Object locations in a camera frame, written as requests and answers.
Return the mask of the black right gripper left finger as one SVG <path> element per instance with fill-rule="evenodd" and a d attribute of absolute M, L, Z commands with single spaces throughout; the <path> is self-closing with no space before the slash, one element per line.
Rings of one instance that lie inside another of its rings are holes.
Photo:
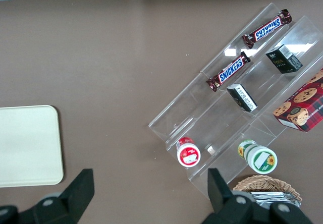
<path fill-rule="evenodd" d="M 58 197 L 44 198 L 21 212 L 19 223 L 78 223 L 93 196 L 93 169 L 83 169 Z"/>

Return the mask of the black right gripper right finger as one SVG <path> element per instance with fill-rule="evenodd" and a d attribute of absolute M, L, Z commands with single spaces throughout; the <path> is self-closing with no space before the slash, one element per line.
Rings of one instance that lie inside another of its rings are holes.
<path fill-rule="evenodd" d="M 207 223 L 269 223 L 269 211 L 249 194 L 234 194 L 218 169 L 208 169 L 207 191 L 213 208 Z"/>

